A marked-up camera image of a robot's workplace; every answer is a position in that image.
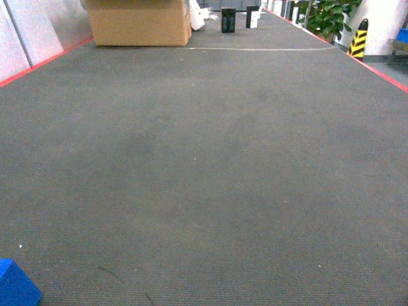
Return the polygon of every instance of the blue block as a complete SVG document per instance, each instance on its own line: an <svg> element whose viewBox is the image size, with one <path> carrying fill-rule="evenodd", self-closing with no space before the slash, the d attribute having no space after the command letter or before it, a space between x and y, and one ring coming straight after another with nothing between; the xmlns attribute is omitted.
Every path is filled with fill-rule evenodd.
<svg viewBox="0 0 408 306"><path fill-rule="evenodd" d="M0 259L0 305L35 306L41 291L12 259Z"/></svg>
<svg viewBox="0 0 408 306"><path fill-rule="evenodd" d="M401 29L398 33L397 40L402 43L408 43L408 29Z"/></svg>

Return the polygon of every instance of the white object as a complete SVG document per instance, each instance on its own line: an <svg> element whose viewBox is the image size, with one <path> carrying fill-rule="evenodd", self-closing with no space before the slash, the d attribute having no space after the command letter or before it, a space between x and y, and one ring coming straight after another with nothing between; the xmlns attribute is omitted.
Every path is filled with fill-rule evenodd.
<svg viewBox="0 0 408 306"><path fill-rule="evenodd" d="M252 11L251 12L251 25L250 28L253 29L258 26L258 19L259 19L259 11Z"/></svg>
<svg viewBox="0 0 408 306"><path fill-rule="evenodd" d="M208 19L218 20L218 16L217 15L210 15L210 16L208 16Z"/></svg>
<svg viewBox="0 0 408 306"><path fill-rule="evenodd" d="M204 20L208 19L210 17L210 11L208 8L202 8L201 15L203 16Z"/></svg>
<svg viewBox="0 0 408 306"><path fill-rule="evenodd" d="M201 8L197 3L197 0L189 0L190 3L190 20L191 28L194 31L200 30L204 25L204 18L201 14Z"/></svg>

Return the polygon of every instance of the white wall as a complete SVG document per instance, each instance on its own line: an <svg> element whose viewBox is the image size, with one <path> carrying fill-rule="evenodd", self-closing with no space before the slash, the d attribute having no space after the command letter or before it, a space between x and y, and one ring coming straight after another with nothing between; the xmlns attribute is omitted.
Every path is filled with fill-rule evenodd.
<svg viewBox="0 0 408 306"><path fill-rule="evenodd" d="M0 81L29 68L24 50L8 15L0 0Z"/></svg>
<svg viewBox="0 0 408 306"><path fill-rule="evenodd" d="M408 13L408 0L363 0L349 25L352 31L344 31L340 44L348 47L360 22L368 19L368 36L365 55L390 55L388 39L395 39Z"/></svg>
<svg viewBox="0 0 408 306"><path fill-rule="evenodd" d="M28 68L10 17L32 65L92 37L80 0L0 0L0 4L0 81Z"/></svg>

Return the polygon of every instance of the black box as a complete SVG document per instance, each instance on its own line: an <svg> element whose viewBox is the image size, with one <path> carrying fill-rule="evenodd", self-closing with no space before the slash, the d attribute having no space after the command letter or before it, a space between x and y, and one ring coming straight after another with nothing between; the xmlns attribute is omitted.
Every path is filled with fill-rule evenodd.
<svg viewBox="0 0 408 306"><path fill-rule="evenodd" d="M221 8L221 32L235 33L235 12L234 8Z"/></svg>

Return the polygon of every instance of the cardboard box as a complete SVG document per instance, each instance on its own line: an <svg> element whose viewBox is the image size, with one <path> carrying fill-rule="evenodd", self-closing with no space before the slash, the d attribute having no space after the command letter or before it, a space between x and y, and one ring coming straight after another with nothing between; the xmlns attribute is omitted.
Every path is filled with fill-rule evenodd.
<svg viewBox="0 0 408 306"><path fill-rule="evenodd" d="M97 45L185 46L191 37L188 1L86 0Z"/></svg>

